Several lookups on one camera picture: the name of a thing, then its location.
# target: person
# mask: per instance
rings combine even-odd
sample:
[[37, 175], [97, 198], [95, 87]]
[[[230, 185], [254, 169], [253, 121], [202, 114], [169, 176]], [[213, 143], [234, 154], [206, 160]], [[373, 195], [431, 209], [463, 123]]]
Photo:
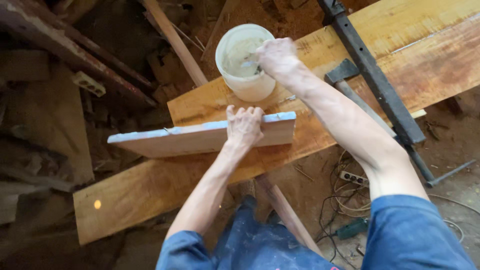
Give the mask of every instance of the person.
[[[354, 102], [311, 73], [296, 50], [290, 38], [268, 40], [257, 49], [259, 64], [311, 109], [367, 174], [372, 205], [362, 269], [475, 269], [429, 201], [406, 151]], [[227, 107], [228, 139], [168, 230], [157, 269], [340, 268], [300, 245], [283, 225], [255, 221], [253, 197], [237, 208], [212, 255], [206, 250], [202, 235], [218, 212], [229, 176], [263, 137], [262, 115], [258, 107], [236, 113]]]

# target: light spot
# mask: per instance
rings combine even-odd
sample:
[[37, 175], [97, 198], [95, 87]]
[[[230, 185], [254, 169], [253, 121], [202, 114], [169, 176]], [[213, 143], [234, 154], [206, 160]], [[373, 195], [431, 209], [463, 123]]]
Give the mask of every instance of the light spot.
[[93, 206], [95, 207], [95, 209], [100, 209], [100, 207], [102, 207], [102, 202], [100, 200], [96, 200], [93, 203]]

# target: power strip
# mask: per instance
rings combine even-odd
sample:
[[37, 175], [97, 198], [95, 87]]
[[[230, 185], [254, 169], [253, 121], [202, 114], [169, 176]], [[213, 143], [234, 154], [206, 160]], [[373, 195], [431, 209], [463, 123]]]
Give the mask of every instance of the power strip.
[[363, 178], [361, 176], [354, 175], [354, 174], [346, 172], [346, 171], [342, 171], [340, 173], [340, 178], [342, 178], [343, 180], [347, 180], [349, 182], [352, 182], [354, 184], [365, 186], [365, 187], [370, 186], [370, 182], [368, 182], [367, 178]]

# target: white bucket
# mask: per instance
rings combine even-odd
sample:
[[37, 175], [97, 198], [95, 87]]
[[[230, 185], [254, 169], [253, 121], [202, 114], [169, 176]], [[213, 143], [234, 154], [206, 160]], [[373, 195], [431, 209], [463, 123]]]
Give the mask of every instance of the white bucket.
[[218, 70], [233, 93], [244, 101], [260, 101], [275, 88], [275, 80], [257, 69], [255, 57], [255, 50], [269, 39], [275, 38], [259, 25], [239, 25], [230, 29], [216, 48]]

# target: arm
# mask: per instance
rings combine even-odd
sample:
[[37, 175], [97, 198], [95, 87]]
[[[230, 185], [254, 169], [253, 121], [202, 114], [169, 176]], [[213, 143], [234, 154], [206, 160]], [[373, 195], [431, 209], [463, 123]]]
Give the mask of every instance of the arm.
[[206, 232], [218, 213], [230, 175], [253, 145], [263, 138], [260, 131], [262, 109], [240, 108], [237, 114], [233, 114], [233, 108], [233, 105], [227, 107], [227, 142], [180, 209], [166, 239], [180, 231], [194, 231], [201, 235]]
[[299, 97], [332, 137], [360, 163], [372, 200], [384, 195], [428, 197], [406, 151], [353, 101], [315, 76], [298, 58], [290, 38], [257, 49], [262, 68]]

